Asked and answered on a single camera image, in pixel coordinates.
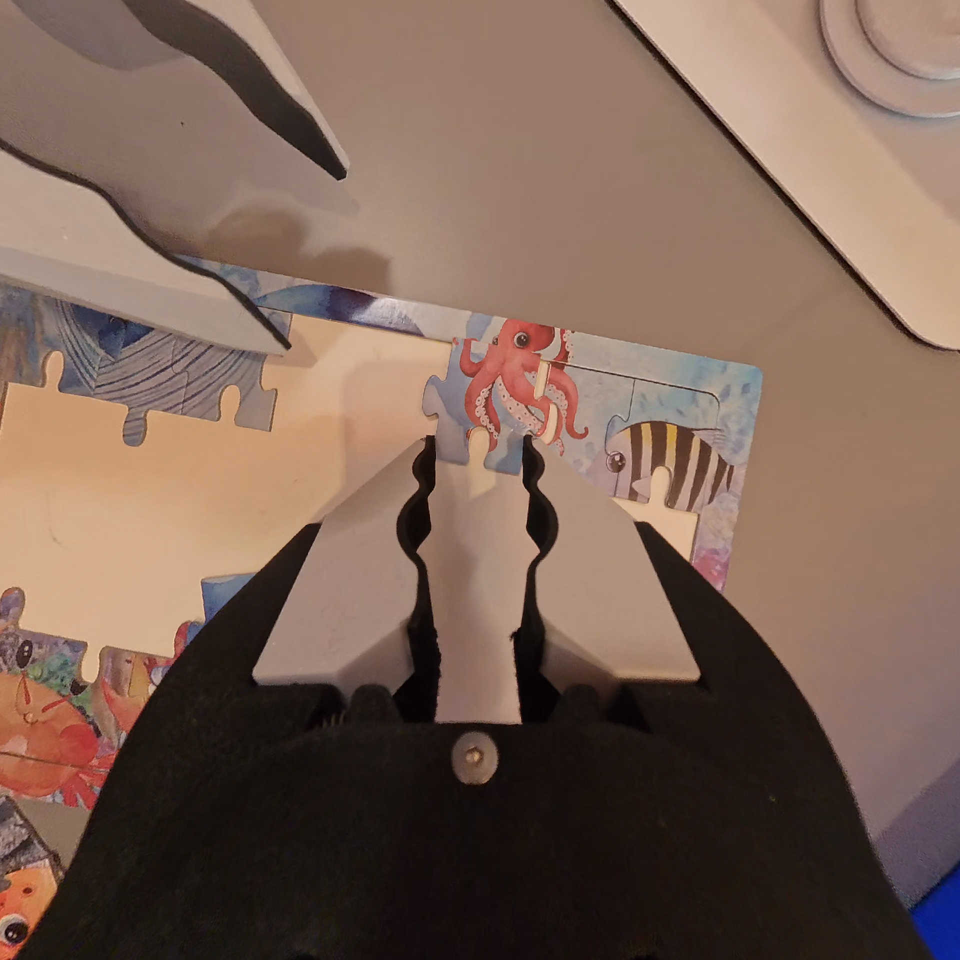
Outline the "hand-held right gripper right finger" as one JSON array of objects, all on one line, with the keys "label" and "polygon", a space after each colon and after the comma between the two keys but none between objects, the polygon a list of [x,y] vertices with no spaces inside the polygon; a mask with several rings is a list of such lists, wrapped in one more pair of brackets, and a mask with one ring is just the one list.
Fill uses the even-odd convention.
[{"label": "hand-held right gripper right finger", "polygon": [[521,476],[536,547],[512,636],[521,721],[546,722],[577,687],[606,710],[630,683],[697,683],[700,668],[638,523],[530,437]]}]

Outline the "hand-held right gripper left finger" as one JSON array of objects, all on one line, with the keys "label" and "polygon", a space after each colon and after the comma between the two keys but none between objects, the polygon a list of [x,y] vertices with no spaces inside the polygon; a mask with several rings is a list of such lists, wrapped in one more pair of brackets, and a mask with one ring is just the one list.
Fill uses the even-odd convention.
[{"label": "hand-held right gripper left finger", "polygon": [[414,441],[319,523],[252,678],[328,685],[344,701],[386,689],[407,721],[437,713],[441,653],[421,547],[436,444]]}]

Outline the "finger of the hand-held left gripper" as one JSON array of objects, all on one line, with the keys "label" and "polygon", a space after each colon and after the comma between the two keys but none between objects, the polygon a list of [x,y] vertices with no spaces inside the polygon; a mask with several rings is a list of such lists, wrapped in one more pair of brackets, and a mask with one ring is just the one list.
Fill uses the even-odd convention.
[{"label": "finger of the hand-held left gripper", "polygon": [[118,75],[191,60],[334,181],[346,151],[253,2],[11,2],[54,46]]},{"label": "finger of the hand-held left gripper", "polygon": [[278,327],[222,276],[156,244],[99,186],[1,143],[3,282],[237,351],[281,355]]}]

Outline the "dark blue whale eye piece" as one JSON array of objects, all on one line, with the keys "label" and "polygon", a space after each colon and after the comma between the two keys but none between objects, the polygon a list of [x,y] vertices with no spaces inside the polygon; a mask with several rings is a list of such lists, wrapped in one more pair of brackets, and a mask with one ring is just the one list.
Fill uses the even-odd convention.
[{"label": "dark blue whale eye piece", "polygon": [[214,618],[256,573],[226,574],[200,580],[200,595],[204,622]]}]

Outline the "striped fish puzzle piece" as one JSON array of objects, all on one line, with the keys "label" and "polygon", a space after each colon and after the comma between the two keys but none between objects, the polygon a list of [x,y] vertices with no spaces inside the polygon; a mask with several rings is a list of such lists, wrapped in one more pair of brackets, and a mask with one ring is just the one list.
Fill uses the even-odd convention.
[{"label": "striped fish puzzle piece", "polygon": [[716,395],[634,379],[627,411],[610,417],[587,477],[609,497],[647,504],[659,470],[667,474],[663,505],[702,515],[740,493],[747,462]]}]

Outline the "sea print jigsaw puzzle board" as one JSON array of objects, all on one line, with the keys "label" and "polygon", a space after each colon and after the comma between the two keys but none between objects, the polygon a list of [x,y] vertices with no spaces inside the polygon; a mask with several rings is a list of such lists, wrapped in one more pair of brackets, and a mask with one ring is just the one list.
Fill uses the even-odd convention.
[{"label": "sea print jigsaw puzzle board", "polygon": [[[21,625],[84,642],[81,676],[112,646],[174,655],[204,619],[201,580],[250,573],[411,440],[452,341],[498,347],[508,384],[540,361],[716,396],[748,464],[762,395],[755,366],[466,309],[198,261],[235,283],[292,342],[266,359],[269,431],[238,426],[228,387],[217,420],[150,412],[138,446],[127,409],[61,391],[63,355],[44,337],[54,298],[2,282],[2,592],[26,595]],[[743,487],[693,524],[688,556],[722,591]]]}]

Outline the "pale blue octopus arm piece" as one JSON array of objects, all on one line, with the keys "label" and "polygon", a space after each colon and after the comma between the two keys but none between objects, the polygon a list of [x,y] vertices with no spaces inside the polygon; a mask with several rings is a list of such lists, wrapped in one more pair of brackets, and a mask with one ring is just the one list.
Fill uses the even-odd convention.
[{"label": "pale blue octopus arm piece", "polygon": [[634,378],[542,361],[534,394],[549,402],[539,442],[585,468],[606,448],[615,416],[629,413]]}]

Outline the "joined blue whale puzzle pieces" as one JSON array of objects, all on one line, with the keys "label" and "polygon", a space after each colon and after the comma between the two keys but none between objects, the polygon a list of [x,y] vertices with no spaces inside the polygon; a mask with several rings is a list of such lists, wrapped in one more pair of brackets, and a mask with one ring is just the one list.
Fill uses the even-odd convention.
[{"label": "joined blue whale puzzle pieces", "polygon": [[277,391],[261,385],[265,356],[188,339],[58,299],[41,308],[61,353],[60,390],[126,408],[124,443],[142,444],[150,412],[218,421],[222,394],[240,394],[234,424],[269,431]]}]

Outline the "joined orange crab puzzle pieces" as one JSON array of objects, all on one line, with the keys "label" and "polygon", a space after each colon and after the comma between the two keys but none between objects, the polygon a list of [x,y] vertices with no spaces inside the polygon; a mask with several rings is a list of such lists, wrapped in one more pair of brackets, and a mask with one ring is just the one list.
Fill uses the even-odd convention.
[{"label": "joined orange crab puzzle pieces", "polygon": [[2,794],[90,811],[138,717],[201,624],[180,625],[172,656],[104,646],[88,682],[81,671],[88,645],[27,630],[25,606],[20,587],[2,591]]}]

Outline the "orange pufferfish puzzle piece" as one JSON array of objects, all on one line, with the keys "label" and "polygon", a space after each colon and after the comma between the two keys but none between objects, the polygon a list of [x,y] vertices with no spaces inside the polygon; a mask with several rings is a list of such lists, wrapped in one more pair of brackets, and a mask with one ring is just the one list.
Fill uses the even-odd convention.
[{"label": "orange pufferfish puzzle piece", "polygon": [[59,868],[42,860],[2,877],[1,958],[16,958],[59,886]]}]

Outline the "blue plastic bin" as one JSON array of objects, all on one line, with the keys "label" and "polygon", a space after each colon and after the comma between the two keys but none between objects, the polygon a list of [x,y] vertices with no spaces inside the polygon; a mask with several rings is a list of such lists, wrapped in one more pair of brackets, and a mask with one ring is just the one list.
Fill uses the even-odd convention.
[{"label": "blue plastic bin", "polygon": [[911,918],[936,959],[959,959],[959,864],[914,907]]}]

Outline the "round clear disc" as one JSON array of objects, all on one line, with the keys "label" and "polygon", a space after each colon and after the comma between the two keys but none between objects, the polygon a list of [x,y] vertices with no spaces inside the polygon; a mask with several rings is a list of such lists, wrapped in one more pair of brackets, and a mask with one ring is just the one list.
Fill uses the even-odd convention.
[{"label": "round clear disc", "polygon": [[890,64],[920,79],[959,79],[958,1],[857,1],[861,27]]}]

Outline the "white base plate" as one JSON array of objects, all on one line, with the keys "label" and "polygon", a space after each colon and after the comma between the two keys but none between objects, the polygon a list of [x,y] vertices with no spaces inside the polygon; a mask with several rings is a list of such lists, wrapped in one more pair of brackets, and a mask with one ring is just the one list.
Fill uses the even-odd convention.
[{"label": "white base plate", "polygon": [[894,317],[959,345],[958,117],[866,101],[819,2],[614,2]]}]

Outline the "grey metal bracket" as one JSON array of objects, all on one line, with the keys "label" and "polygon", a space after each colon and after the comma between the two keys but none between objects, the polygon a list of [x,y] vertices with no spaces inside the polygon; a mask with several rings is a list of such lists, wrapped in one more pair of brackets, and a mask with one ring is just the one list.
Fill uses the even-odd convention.
[{"label": "grey metal bracket", "polygon": [[819,20],[834,66],[866,101],[910,118],[958,117],[959,79],[917,78],[886,60],[861,27],[857,2],[821,1]]}]

